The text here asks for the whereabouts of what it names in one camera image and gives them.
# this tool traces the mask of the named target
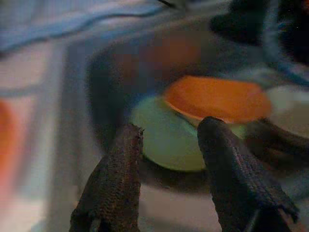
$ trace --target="white dish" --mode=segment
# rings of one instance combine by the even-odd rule
[[[286,132],[285,139],[294,136],[293,142],[299,138],[302,144],[309,143],[309,90],[280,86],[268,90],[267,95],[273,104],[268,121]]]

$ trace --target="lime green plate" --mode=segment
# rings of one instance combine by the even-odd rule
[[[166,106],[160,96],[139,102],[132,111],[131,122],[145,129],[144,153],[151,161],[177,171],[205,168],[197,130]]]

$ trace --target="green dish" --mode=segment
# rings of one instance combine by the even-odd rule
[[[166,106],[160,96],[139,102],[132,111],[131,122],[145,129],[144,154],[151,161],[177,171],[205,169],[197,130]]]

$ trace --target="black object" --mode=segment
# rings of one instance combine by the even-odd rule
[[[269,0],[233,0],[230,12],[215,16],[210,28],[235,42],[260,45],[259,38],[268,2]]]
[[[223,232],[290,231],[278,210],[297,222],[298,209],[243,142],[213,117],[197,130]]]
[[[270,66],[309,86],[309,15],[300,0],[271,0],[263,24],[263,53]]]

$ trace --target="orange object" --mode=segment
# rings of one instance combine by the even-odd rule
[[[0,213],[10,198],[17,164],[16,124],[9,106],[0,101]]]
[[[210,77],[186,76],[173,83],[164,98],[172,109],[197,120],[213,116],[246,123],[271,112],[271,102],[258,85]]]

